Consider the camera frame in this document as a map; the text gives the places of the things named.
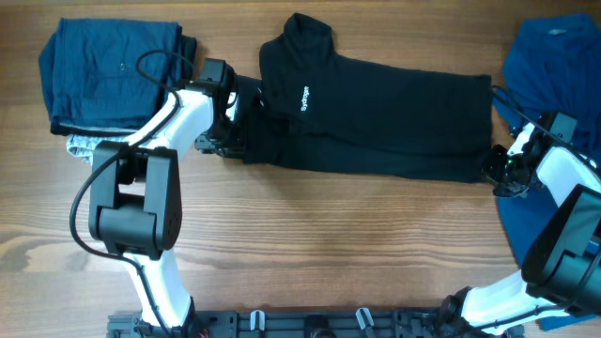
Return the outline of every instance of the folded blue towel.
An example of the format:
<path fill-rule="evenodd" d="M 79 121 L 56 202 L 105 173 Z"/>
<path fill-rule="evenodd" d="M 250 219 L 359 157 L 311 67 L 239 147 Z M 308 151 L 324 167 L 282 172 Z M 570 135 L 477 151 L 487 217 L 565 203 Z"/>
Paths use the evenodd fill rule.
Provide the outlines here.
<path fill-rule="evenodd" d="M 601 162 L 601 32 L 591 17 L 524 21 L 505 59 L 503 77 L 529 117 L 557 110 L 576 116 L 574 145 Z M 522 127 L 520 116 L 497 102 L 495 106 L 510 129 Z M 520 266 L 556 209 L 548 191 L 499 199 L 501 220 Z M 592 317 L 549 317 L 540 323 L 543 330 L 553 330 Z"/>
<path fill-rule="evenodd" d="M 142 127 L 165 93 L 135 69 L 150 50 L 184 50 L 177 23 L 62 19 L 39 56 L 44 102 L 54 134 L 115 135 Z M 153 54 L 145 72 L 167 84 L 182 76 L 180 60 Z"/>

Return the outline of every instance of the wood grain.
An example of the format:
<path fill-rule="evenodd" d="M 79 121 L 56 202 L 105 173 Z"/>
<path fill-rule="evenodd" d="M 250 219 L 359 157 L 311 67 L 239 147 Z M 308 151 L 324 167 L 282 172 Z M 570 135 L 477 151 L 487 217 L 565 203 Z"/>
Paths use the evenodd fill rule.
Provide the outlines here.
<path fill-rule="evenodd" d="M 70 203 L 89 166 L 48 132 L 37 63 L 61 17 L 178 21 L 203 55 L 257 77 L 261 44 L 299 11 L 330 24 L 345 56 L 488 73 L 496 83 L 521 20 L 587 11 L 601 22 L 601 5 L 590 1 L 21 4 L 0 7 L 0 337 L 101 337 L 107 315 L 139 307 L 119 265 L 70 239 Z M 506 142 L 497 118 L 495 127 Z M 516 270 L 484 184 L 243 166 L 197 152 L 180 172 L 178 263 L 199 309 L 435 306 Z M 90 240 L 86 208 L 87 199 L 78 222 Z M 599 320 L 548 333 L 531 324 L 528 336 L 599 337 L 600 329 Z"/>

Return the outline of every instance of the blue towel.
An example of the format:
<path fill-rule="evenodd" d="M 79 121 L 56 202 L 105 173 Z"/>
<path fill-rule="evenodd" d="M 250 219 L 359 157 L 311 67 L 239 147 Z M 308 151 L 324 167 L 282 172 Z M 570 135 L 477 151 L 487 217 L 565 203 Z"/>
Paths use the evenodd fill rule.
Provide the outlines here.
<path fill-rule="evenodd" d="M 524 21 L 505 59 L 503 77 L 529 117 L 557 110 L 576 116 L 574 145 L 601 162 L 601 32 L 588 15 Z M 510 129 L 522 127 L 520 116 L 497 102 L 495 106 Z M 555 210 L 547 190 L 525 199 L 499 199 L 501 220 L 520 266 Z M 540 322 L 543 330 L 553 330 L 590 318 L 549 317 Z"/>
<path fill-rule="evenodd" d="M 146 124 L 165 93 L 142 78 L 135 63 L 156 49 L 182 53 L 177 23 L 62 19 L 39 56 L 51 132 L 104 135 Z M 168 84 L 182 73 L 180 60 L 164 54 L 149 56 L 141 66 Z"/>

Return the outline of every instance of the blue cloth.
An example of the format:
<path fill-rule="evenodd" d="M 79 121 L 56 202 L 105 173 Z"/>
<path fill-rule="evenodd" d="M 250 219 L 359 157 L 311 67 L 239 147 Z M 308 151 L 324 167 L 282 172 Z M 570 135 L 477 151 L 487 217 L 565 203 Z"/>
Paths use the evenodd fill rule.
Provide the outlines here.
<path fill-rule="evenodd" d="M 39 56 L 42 93 L 55 134 L 139 129 L 154 115 L 165 93 L 135 69 L 150 50 L 181 53 L 177 23 L 128 20 L 61 19 Z M 172 84 L 181 62 L 153 54 L 145 72 Z"/>
<path fill-rule="evenodd" d="M 503 77 L 529 117 L 557 110 L 575 116 L 574 145 L 601 162 L 601 32 L 588 15 L 524 21 L 505 59 Z M 495 106 L 510 129 L 522 127 L 521 117 L 498 102 Z M 555 210 L 547 190 L 525 199 L 499 199 L 501 220 L 520 266 Z M 540 323 L 543 330 L 553 330 L 592 317 L 549 317 Z"/>

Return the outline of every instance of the wooden floor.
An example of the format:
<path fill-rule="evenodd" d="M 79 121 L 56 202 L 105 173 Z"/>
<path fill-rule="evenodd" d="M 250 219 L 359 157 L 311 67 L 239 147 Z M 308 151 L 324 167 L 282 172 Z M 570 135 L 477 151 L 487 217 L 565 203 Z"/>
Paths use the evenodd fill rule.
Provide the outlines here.
<path fill-rule="evenodd" d="M 497 83 L 523 19 L 583 10 L 601 23 L 600 2 L 569 0 L 8 2 L 30 6 L 0 7 L 0 337 L 103 337 L 107 315 L 139 308 L 123 269 L 69 235 L 70 204 L 90 168 L 48 132 L 38 56 L 59 18 L 177 21 L 203 54 L 258 76 L 261 44 L 298 11 L 330 24 L 345 56 L 489 73 Z M 197 309 L 436 306 L 517 269 L 484 184 L 243 166 L 195 151 L 180 170 L 177 252 Z M 529 337 L 600 331 L 599 320 L 549 333 L 528 326 Z"/>

